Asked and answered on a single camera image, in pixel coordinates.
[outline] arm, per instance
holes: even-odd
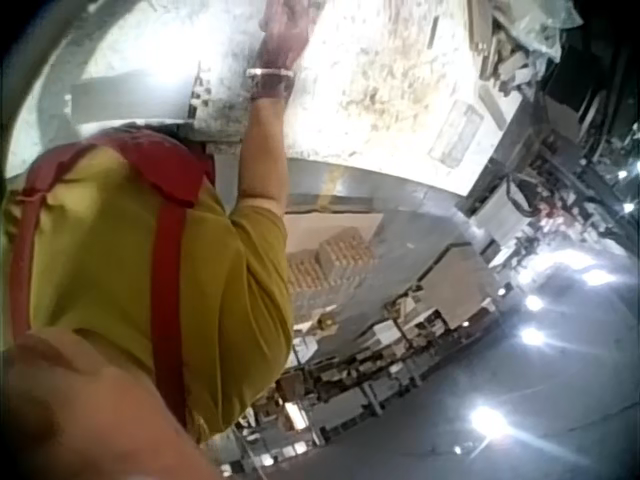
[[[285,212],[289,194],[284,109],[283,99],[253,101],[238,176],[238,205],[256,205],[280,216]]]
[[[308,0],[267,0],[256,70],[291,74],[309,40],[310,19]],[[238,205],[256,205],[282,216],[289,194],[283,120],[293,79],[274,73],[257,73],[253,79],[249,126],[240,153]]]

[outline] ceiling light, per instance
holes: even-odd
[[[529,263],[529,268],[536,272],[544,272],[553,267],[559,261],[558,252],[540,253],[533,257]]]
[[[531,280],[533,280],[533,272],[529,269],[524,269],[520,272],[520,274],[518,275],[518,281],[520,283],[522,283],[523,285],[526,285],[527,283],[529,283]]]
[[[535,295],[529,295],[527,298],[525,298],[524,304],[532,312],[537,312],[538,310],[541,310],[542,307],[544,307],[544,303],[542,303],[540,297],[537,297]]]
[[[273,457],[268,453],[263,453],[262,455],[260,455],[260,461],[265,467],[270,467],[275,463]]]
[[[564,263],[574,270],[582,270],[596,263],[589,255],[578,250],[562,250],[557,252],[557,255],[559,262]]]
[[[479,407],[471,414],[471,425],[488,439],[499,438],[511,431],[504,417],[489,407]]]
[[[305,442],[297,442],[293,444],[293,448],[298,455],[307,451],[307,444]]]
[[[583,273],[582,279],[587,282],[587,285],[597,287],[598,285],[613,282],[615,277],[604,270],[596,268],[595,270],[589,270],[587,273]]]
[[[297,404],[287,402],[284,404],[284,408],[293,423],[293,428],[296,430],[303,430],[309,426],[307,416]]]
[[[539,347],[544,345],[545,338],[544,333],[542,333],[537,328],[525,328],[520,332],[520,338],[527,345],[532,345],[535,347]]]

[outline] bracelet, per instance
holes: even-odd
[[[257,77],[260,75],[281,75],[283,77],[293,78],[293,72],[284,68],[248,68],[247,77]]]
[[[293,92],[295,77],[291,70],[250,68],[247,70],[247,77],[251,82],[251,100],[281,98],[287,102]]]

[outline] metal surface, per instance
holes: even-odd
[[[520,203],[526,204],[517,188],[515,186],[512,188]],[[506,190],[506,185],[502,183],[473,217],[475,224],[488,231],[502,246],[512,241],[531,220],[522,216],[513,207],[507,198]]]
[[[465,5],[464,0],[327,2],[287,112],[290,155],[466,194],[501,132],[476,96],[478,72]],[[170,77],[184,73],[193,60],[202,63],[212,98],[198,108],[194,136],[239,141],[247,120],[244,73],[262,35],[257,28],[262,10],[254,0],[98,4],[75,25],[27,100],[12,139],[10,174],[41,150],[78,138],[64,113],[72,85],[140,68]],[[425,25],[436,16],[428,48],[432,29]],[[497,101],[509,120],[520,98],[497,95]],[[480,125],[445,129],[466,125],[452,109],[456,102],[477,110]],[[33,135],[34,124],[40,138]],[[466,141],[457,141],[461,134]],[[465,148],[434,150],[436,139]]]
[[[84,80],[71,87],[71,119],[75,125],[110,120],[189,120],[189,101],[196,80],[191,72],[166,79],[147,71]]]

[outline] person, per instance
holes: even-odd
[[[306,0],[268,0],[260,27],[228,216],[208,159],[145,129],[56,147],[9,182],[3,434],[37,478],[215,478],[185,432],[224,431],[284,367],[283,116]]]

